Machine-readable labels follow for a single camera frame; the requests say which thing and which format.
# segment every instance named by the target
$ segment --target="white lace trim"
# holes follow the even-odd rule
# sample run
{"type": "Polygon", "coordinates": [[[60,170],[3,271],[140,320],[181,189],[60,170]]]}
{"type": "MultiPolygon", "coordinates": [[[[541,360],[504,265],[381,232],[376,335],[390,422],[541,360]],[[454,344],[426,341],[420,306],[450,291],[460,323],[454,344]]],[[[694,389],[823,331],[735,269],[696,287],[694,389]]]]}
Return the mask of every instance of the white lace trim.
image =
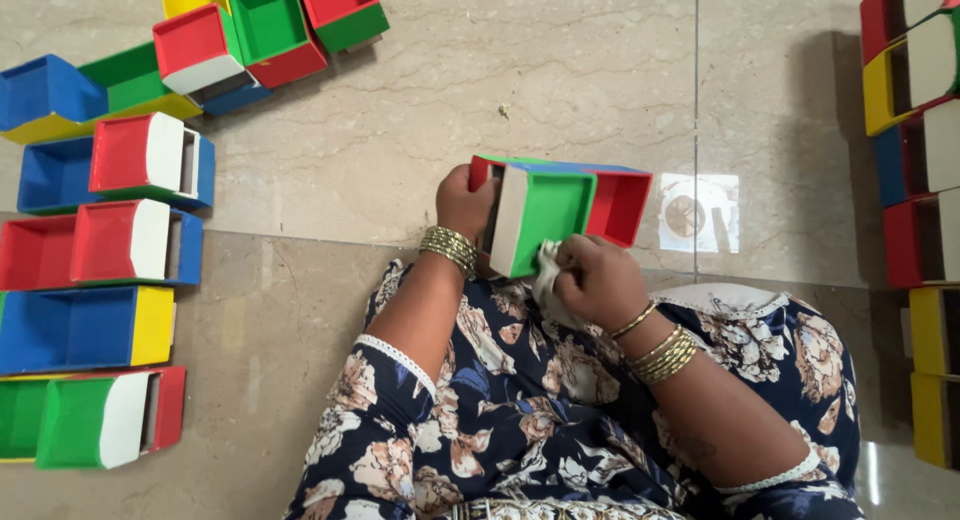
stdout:
{"type": "Polygon", "coordinates": [[[775,486],[787,480],[793,480],[794,478],[799,478],[807,473],[813,471],[820,465],[820,455],[817,454],[812,448],[810,453],[806,455],[806,458],[799,463],[799,465],[789,471],[775,475],[774,477],[764,478],[759,482],[751,482],[750,484],[744,484],[743,486],[735,486],[733,488],[716,488],[721,494],[741,494],[743,492],[755,492],[756,490],[762,490],[763,488],[769,488],[770,486],[775,486]]]}
{"type": "Polygon", "coordinates": [[[410,373],[415,375],[419,379],[420,384],[423,385],[423,388],[430,393],[430,398],[434,402],[437,401],[437,385],[434,384],[433,380],[427,377],[426,372],[423,368],[417,365],[409,356],[404,354],[401,350],[396,347],[388,344],[387,342],[377,338],[376,336],[370,336],[369,334],[360,334],[357,336],[354,344],[363,344],[365,346],[370,346],[383,354],[386,354],[393,360],[403,364],[403,366],[410,370],[410,373]]]}

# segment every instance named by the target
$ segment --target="bangle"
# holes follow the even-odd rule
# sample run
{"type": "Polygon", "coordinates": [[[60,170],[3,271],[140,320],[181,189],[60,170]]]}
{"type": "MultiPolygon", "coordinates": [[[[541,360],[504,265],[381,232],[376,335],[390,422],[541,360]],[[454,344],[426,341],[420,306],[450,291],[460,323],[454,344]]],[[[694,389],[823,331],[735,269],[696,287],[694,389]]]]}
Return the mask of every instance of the bangle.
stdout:
{"type": "Polygon", "coordinates": [[[420,252],[433,252],[450,259],[460,268],[464,278],[474,275],[477,249],[465,236],[440,226],[426,230],[420,242],[420,252]]]}
{"type": "Polygon", "coordinates": [[[690,332],[679,325],[654,351],[630,362],[633,371],[648,385],[659,383],[676,374],[697,353],[697,343],[690,332]]]}
{"type": "Polygon", "coordinates": [[[628,323],[627,326],[624,327],[623,329],[615,330],[614,332],[612,332],[609,337],[613,338],[614,340],[619,339],[620,336],[622,336],[622,335],[626,334],[627,332],[633,330],[634,327],[636,327],[637,325],[639,325],[639,324],[641,323],[641,321],[643,321],[644,319],[646,319],[647,316],[650,315],[650,312],[652,312],[652,311],[654,310],[654,308],[656,308],[656,307],[657,307],[657,303],[655,303],[655,302],[653,302],[653,301],[650,301],[650,304],[647,305],[647,308],[646,308],[645,310],[643,310],[643,313],[642,313],[641,315],[638,315],[638,316],[636,317],[636,319],[630,321],[630,323],[628,323]]]}

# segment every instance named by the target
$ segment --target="blue box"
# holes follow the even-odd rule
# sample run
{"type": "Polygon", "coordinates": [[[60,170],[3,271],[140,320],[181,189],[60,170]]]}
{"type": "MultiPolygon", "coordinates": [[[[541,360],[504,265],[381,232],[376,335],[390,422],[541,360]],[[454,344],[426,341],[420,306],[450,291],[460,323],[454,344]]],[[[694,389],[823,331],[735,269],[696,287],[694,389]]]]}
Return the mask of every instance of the blue box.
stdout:
{"type": "Polygon", "coordinates": [[[93,137],[80,137],[23,150],[16,209],[40,216],[70,214],[102,198],[90,193],[93,137]]]}

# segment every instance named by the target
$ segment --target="cloth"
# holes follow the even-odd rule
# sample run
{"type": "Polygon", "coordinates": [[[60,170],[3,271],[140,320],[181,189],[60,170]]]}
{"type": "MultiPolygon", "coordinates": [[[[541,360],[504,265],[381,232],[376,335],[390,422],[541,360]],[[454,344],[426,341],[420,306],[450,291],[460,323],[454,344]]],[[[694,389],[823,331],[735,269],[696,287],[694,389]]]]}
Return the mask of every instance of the cloth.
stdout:
{"type": "MultiPolygon", "coordinates": [[[[390,264],[367,322],[408,270],[390,264]]],[[[654,294],[809,441],[813,471],[721,494],[677,449],[615,342],[546,320],[525,284],[472,280],[435,386],[391,346],[358,339],[287,517],[859,518],[850,355],[813,307],[764,297],[747,309],[654,294]]]]}

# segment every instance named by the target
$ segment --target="woman's right hand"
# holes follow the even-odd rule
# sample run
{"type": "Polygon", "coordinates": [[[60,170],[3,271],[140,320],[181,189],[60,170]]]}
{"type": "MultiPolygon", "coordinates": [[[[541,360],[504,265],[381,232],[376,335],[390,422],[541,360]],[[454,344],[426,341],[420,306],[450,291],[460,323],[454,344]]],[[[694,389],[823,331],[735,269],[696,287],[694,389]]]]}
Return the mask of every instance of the woman's right hand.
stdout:
{"type": "Polygon", "coordinates": [[[571,235],[559,247],[564,268],[554,291],[566,310],[613,332],[627,326],[650,304],[641,267],[625,250],[597,235],[571,235]],[[576,259],[582,274],[570,270],[576,259]]]}

